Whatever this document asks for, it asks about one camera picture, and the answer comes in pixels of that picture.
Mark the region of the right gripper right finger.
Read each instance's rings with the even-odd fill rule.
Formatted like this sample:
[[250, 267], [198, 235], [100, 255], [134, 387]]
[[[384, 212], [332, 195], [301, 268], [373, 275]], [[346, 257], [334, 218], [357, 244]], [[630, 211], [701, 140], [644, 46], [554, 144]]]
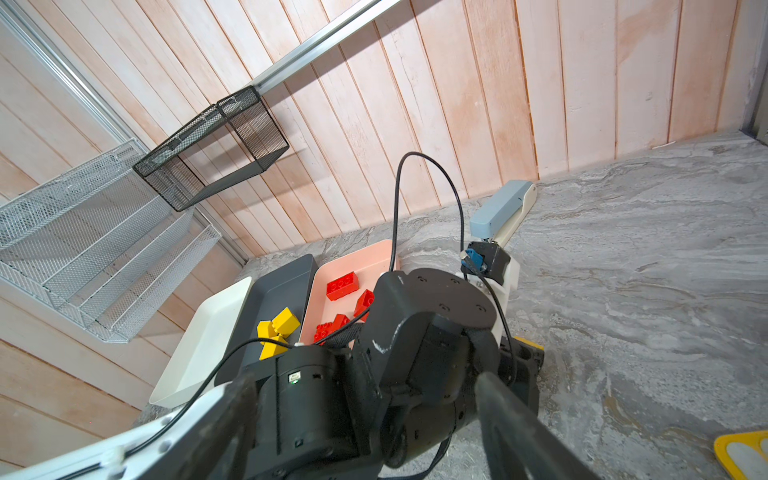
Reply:
[[493, 479], [597, 477], [498, 376], [485, 372], [478, 377], [475, 400]]

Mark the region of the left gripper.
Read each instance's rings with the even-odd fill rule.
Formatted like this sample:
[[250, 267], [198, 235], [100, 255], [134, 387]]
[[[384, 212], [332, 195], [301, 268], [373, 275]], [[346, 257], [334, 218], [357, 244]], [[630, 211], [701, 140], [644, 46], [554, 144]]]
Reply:
[[497, 374], [539, 407], [542, 347], [494, 332], [497, 306], [477, 287], [433, 268], [384, 273], [353, 348], [355, 426], [372, 466], [397, 468], [477, 417], [474, 385]]

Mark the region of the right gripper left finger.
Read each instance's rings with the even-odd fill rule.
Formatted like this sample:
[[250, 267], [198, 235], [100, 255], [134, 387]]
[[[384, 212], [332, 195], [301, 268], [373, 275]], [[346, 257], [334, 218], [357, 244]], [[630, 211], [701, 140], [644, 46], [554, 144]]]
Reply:
[[243, 479], [253, 448], [258, 404], [255, 377], [227, 385], [223, 397], [175, 441], [142, 479]]

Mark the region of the red square lego brick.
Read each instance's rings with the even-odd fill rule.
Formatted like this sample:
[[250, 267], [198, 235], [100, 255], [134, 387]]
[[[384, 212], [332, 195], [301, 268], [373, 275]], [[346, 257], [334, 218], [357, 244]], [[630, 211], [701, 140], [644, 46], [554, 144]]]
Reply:
[[364, 290], [356, 302], [354, 316], [361, 316], [361, 320], [365, 321], [367, 315], [363, 314], [364, 311], [369, 309], [375, 300], [375, 295], [371, 290]]

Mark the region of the yellow square lego brick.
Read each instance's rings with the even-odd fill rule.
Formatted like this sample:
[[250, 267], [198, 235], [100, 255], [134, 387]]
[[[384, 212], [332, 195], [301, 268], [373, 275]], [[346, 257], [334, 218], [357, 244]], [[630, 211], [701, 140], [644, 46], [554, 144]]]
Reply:
[[301, 323], [297, 316], [286, 307], [273, 318], [271, 326], [278, 335], [288, 338], [301, 328]]
[[259, 360], [267, 360], [286, 352], [291, 345], [281, 335], [270, 337], [268, 341], [262, 343], [262, 351]]
[[271, 321], [260, 321], [257, 325], [257, 335], [259, 338], [275, 339], [279, 333], [274, 329]]

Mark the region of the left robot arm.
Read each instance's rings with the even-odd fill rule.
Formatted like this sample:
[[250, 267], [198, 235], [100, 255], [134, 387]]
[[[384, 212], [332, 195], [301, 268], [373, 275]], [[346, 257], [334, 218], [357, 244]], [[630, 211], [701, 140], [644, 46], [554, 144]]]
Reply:
[[538, 409], [541, 346], [498, 334], [500, 301], [462, 257], [462, 274], [382, 274], [363, 324], [205, 380], [179, 412], [20, 470], [20, 479], [374, 479], [497, 412]]

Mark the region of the white plastic tray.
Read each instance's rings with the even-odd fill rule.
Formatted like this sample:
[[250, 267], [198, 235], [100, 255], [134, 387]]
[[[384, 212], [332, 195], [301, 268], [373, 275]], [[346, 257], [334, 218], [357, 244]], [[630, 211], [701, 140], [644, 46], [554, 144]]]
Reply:
[[150, 395], [151, 405], [173, 409], [192, 398], [225, 354], [252, 283], [245, 277], [200, 305]]

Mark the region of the pink plastic tray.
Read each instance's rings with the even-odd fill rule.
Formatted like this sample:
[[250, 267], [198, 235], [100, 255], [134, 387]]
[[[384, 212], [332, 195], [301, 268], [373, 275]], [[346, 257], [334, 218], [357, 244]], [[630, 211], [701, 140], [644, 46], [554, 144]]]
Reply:
[[[365, 290], [373, 290], [378, 278], [388, 270], [391, 248], [390, 240], [382, 240], [330, 261], [317, 270], [298, 342], [305, 345], [313, 343], [317, 326], [332, 322], [337, 314], [353, 318], [359, 297]], [[339, 300], [329, 300], [326, 296], [327, 284], [350, 272], [357, 275], [359, 289]]]

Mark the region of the dark grey plastic tray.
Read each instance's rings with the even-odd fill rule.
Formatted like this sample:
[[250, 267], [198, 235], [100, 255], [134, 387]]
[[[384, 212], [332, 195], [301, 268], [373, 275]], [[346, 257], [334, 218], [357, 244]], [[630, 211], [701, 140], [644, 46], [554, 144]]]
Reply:
[[[303, 323], [317, 270], [314, 256], [306, 254], [255, 280], [248, 290], [224, 354], [229, 354], [246, 340], [260, 337], [258, 323], [273, 320], [285, 308]], [[233, 381], [241, 371], [258, 363], [262, 349], [262, 344], [252, 343], [238, 350], [217, 372], [213, 385]]]

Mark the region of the yellow calculator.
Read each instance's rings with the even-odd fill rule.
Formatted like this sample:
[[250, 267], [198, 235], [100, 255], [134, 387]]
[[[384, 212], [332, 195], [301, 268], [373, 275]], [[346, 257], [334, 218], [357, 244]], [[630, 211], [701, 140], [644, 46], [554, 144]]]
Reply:
[[714, 453], [731, 479], [768, 480], [766, 430], [722, 435]]

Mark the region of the black mesh wall basket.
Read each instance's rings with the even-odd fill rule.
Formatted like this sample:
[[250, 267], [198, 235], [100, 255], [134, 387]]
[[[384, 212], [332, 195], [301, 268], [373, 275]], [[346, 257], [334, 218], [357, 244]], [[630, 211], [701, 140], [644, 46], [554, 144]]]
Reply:
[[289, 149], [252, 86], [209, 105], [133, 170], [177, 212], [263, 174]]

